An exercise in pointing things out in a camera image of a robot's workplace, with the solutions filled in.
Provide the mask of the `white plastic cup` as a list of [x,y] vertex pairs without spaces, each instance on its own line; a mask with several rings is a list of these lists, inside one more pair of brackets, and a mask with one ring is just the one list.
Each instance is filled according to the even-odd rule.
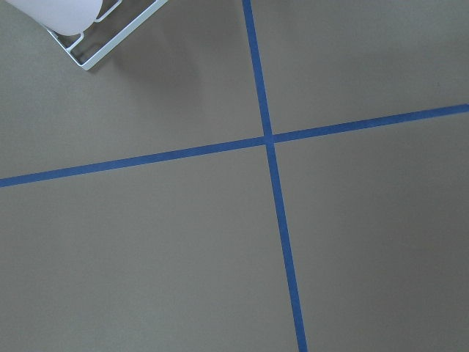
[[9,0],[16,9],[62,35],[88,29],[103,6],[102,0]]

